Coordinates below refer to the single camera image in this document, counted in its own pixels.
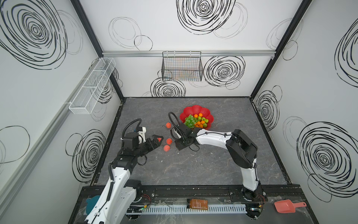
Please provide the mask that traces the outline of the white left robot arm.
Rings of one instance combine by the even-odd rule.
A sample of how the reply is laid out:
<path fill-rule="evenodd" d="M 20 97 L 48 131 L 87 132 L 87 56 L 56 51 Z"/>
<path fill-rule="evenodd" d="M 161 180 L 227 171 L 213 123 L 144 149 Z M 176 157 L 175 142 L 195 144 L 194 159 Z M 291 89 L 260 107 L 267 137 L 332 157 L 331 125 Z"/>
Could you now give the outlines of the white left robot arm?
<path fill-rule="evenodd" d="M 141 181 L 130 180 L 138 165 L 138 158 L 159 148 L 163 136 L 144 138 L 142 132 L 132 132 L 122 137 L 122 146 L 116 158 L 109 163 L 109 180 L 84 224 L 119 224 L 133 202 L 142 198 Z"/>

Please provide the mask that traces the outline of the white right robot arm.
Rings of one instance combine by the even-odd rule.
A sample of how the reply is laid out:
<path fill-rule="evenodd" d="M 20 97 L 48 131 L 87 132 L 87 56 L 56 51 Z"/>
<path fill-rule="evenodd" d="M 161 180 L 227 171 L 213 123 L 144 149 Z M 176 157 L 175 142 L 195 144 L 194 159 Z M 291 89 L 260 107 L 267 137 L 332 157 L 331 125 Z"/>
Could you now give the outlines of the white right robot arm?
<path fill-rule="evenodd" d="M 216 146 L 226 149 L 232 160 L 241 169 L 242 194 L 246 201 L 254 201 L 262 190 L 257 176 L 257 145 L 240 129 L 232 132 L 209 131 L 203 128 L 188 128 L 179 124 L 170 131 L 178 150 L 195 145 Z"/>

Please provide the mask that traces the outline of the green fake grape bunch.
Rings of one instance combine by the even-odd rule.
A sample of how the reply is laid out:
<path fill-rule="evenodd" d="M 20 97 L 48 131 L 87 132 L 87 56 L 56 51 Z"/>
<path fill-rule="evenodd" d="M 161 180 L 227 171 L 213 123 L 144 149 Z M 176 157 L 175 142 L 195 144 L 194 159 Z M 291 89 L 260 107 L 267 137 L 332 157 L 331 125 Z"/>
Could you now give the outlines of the green fake grape bunch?
<path fill-rule="evenodd" d="M 188 128 L 196 128 L 197 126 L 199 126 L 197 124 L 198 122 L 200 122 L 200 120 L 190 114 L 188 117 L 185 118 L 184 124 Z"/>

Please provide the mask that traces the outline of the red flower-shaped fruit bowl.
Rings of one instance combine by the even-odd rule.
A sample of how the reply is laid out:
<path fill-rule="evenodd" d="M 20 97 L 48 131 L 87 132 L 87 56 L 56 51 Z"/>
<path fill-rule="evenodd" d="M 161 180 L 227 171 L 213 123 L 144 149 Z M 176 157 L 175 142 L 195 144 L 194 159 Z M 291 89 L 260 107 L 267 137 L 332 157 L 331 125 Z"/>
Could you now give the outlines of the red flower-shaped fruit bowl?
<path fill-rule="evenodd" d="M 200 105 L 193 105 L 184 108 L 183 112 L 180 115 L 180 120 L 184 123 L 185 118 L 188 117 L 190 114 L 195 115 L 200 113 L 203 114 L 203 117 L 209 120 L 208 126 L 205 128 L 206 130 L 209 130 L 211 128 L 212 123 L 214 122 L 214 117 L 209 109 L 202 107 Z"/>

